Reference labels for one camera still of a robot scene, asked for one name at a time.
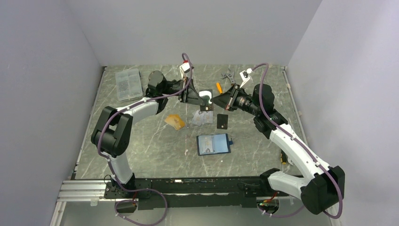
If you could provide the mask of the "black VIP card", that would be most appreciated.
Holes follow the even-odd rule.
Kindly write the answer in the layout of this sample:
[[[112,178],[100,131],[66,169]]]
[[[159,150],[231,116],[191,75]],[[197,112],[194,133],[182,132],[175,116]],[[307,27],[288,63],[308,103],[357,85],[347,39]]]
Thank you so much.
[[[204,105],[200,106],[201,112],[209,112],[214,110],[213,103],[211,99],[213,98],[213,90],[212,89],[204,89],[199,92],[200,97],[204,101]]]

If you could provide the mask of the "silver VIP card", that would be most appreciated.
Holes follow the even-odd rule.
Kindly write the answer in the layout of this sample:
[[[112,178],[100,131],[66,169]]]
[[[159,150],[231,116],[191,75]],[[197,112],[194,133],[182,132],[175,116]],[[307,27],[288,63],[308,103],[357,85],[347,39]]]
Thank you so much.
[[[199,136],[198,148],[200,155],[213,154],[215,152],[213,146],[213,137],[211,135]]]

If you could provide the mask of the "blue leather card holder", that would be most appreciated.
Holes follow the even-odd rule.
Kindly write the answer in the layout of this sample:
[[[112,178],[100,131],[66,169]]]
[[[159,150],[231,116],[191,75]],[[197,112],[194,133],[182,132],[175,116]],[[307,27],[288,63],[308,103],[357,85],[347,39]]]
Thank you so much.
[[[233,140],[229,138],[227,133],[214,134],[211,136],[213,137],[213,146],[215,152],[213,154],[207,154],[207,155],[231,153],[231,146],[233,145]],[[200,155],[199,153],[198,137],[199,136],[196,137],[198,156],[206,156],[206,155]]]

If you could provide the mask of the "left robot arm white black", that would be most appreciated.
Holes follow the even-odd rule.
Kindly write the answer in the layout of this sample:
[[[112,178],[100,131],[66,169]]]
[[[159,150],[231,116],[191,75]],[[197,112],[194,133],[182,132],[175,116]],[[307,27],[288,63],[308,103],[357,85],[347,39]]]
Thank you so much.
[[[183,72],[180,80],[168,81],[160,71],[149,75],[145,96],[125,107],[105,107],[91,135],[91,143],[104,157],[112,172],[111,178],[117,183],[117,192],[128,198],[135,191],[135,175],[129,166],[126,150],[131,136],[132,126],[146,117],[157,115],[164,110],[169,97],[178,97],[181,103],[204,105],[204,100],[196,91],[193,70]]]

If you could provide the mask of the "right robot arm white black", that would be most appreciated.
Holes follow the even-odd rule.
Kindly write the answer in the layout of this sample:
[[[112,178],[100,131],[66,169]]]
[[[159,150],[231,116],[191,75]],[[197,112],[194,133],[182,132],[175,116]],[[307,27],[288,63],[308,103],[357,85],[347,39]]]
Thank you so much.
[[[345,172],[339,166],[332,167],[318,157],[294,132],[288,121],[274,108],[274,94],[269,85],[257,84],[253,93],[247,94],[238,85],[213,97],[211,102],[227,110],[240,109],[254,116],[257,130],[276,144],[300,170],[296,177],[277,168],[264,172],[259,189],[264,195],[283,192],[302,201],[312,214],[318,215],[338,204],[336,215],[343,210]]]

